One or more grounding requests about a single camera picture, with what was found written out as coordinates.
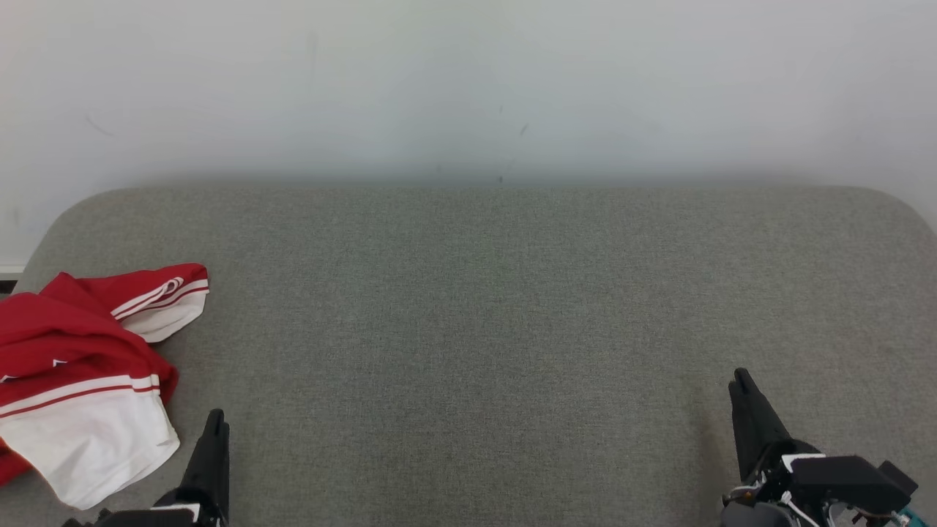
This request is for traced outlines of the grey fabric sofa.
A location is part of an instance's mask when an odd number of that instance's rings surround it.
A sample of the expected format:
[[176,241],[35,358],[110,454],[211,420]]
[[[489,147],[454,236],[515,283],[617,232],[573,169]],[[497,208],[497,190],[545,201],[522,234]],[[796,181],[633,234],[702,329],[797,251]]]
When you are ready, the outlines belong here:
[[746,367],[794,435],[937,527],[937,236],[846,187],[166,187],[81,201],[18,291],[204,264],[158,351],[179,483],[231,425],[231,527],[715,527]]

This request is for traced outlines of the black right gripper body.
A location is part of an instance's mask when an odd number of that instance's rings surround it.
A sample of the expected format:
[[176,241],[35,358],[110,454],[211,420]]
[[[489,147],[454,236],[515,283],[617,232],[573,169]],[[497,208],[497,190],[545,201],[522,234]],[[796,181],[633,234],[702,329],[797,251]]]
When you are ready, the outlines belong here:
[[806,441],[790,438],[787,441],[762,441],[761,456],[749,481],[742,481],[742,503],[753,506],[757,501],[779,501],[791,484],[791,470],[785,464],[786,456],[823,457]]

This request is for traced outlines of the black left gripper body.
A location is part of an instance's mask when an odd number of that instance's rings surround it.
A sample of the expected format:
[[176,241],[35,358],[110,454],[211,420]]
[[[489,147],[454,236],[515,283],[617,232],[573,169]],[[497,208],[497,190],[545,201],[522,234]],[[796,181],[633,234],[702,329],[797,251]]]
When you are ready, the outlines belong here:
[[103,508],[90,523],[68,518],[61,527],[221,527],[221,504],[208,493],[167,493],[148,508]]

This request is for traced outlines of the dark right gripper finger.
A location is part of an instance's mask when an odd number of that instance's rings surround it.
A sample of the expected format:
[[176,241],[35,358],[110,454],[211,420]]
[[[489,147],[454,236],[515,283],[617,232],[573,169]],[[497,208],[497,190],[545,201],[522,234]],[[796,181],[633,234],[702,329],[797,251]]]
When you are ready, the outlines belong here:
[[747,368],[739,368],[739,405],[741,414],[759,441],[787,441],[790,434],[769,398],[760,390]]
[[762,441],[754,422],[750,376],[734,376],[728,384],[731,401],[733,436],[741,481],[749,481],[762,453]]

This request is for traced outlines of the red white printed jersey shirt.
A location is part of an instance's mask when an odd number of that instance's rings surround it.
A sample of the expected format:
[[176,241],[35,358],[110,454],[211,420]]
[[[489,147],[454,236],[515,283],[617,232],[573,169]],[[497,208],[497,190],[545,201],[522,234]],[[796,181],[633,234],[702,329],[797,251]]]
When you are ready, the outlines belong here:
[[204,311],[199,263],[77,279],[0,301],[0,486],[34,469],[87,510],[179,447],[178,370],[154,350]]

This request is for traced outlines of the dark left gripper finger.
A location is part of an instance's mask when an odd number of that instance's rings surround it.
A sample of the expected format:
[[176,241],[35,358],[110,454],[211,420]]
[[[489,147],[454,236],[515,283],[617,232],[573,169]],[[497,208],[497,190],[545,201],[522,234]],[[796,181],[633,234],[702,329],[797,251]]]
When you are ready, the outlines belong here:
[[224,411],[213,410],[215,420],[214,436],[217,439],[218,475],[215,478],[215,503],[217,504],[217,525],[228,525],[230,517],[230,425],[225,420]]
[[221,410],[208,414],[179,485],[179,501],[221,509]]

